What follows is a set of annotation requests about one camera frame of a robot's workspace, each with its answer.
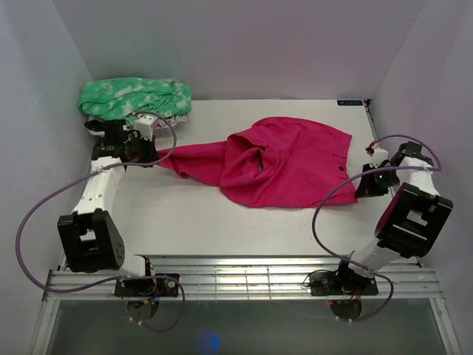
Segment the pink trousers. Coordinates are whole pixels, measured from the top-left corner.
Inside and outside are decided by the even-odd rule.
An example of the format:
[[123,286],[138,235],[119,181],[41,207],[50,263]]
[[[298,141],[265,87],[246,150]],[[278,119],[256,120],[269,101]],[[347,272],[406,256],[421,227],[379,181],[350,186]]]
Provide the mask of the pink trousers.
[[356,203],[348,182],[351,135],[301,118],[268,117],[225,141],[158,152],[159,165],[182,178],[217,187],[252,208],[312,208]]

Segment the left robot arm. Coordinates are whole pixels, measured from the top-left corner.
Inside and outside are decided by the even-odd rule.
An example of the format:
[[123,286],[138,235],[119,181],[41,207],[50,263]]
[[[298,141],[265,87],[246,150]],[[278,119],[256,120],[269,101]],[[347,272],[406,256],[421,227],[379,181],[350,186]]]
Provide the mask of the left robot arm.
[[155,141],[163,129],[175,133],[170,120],[150,111],[139,112],[133,124],[124,119],[99,124],[83,193],[72,212],[57,222],[71,271],[113,271],[132,277],[131,286],[143,296],[156,289],[157,278],[150,273],[146,258],[126,251],[112,219],[112,207],[129,167],[148,168],[162,161]]

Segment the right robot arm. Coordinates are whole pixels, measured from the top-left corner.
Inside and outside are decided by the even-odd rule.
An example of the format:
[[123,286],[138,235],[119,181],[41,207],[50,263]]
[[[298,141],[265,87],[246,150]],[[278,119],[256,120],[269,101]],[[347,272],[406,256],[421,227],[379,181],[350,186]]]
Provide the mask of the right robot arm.
[[434,187],[436,160],[423,153],[423,146],[407,141],[388,157],[388,151],[373,142],[367,148],[370,162],[363,165],[355,197],[379,197],[391,187],[397,192],[375,227],[374,238],[353,251],[350,263],[341,261],[334,285],[343,294],[374,283],[374,273],[394,260],[424,257],[437,240],[453,210],[453,202]]

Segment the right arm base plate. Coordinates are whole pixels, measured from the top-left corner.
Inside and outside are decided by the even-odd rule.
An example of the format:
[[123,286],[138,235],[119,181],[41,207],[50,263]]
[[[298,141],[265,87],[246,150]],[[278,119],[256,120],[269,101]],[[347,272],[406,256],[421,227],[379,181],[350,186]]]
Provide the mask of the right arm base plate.
[[378,286],[374,278],[354,274],[342,276],[335,271],[314,271],[306,277],[302,285],[310,289],[312,296],[375,296]]

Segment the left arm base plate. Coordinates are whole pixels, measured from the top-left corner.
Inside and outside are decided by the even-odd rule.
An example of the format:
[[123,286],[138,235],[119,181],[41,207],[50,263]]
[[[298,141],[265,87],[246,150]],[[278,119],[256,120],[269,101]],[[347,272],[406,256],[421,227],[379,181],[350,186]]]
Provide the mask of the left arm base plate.
[[165,278],[152,280],[124,280],[115,284],[116,297],[176,297],[179,293],[179,274],[162,274]]

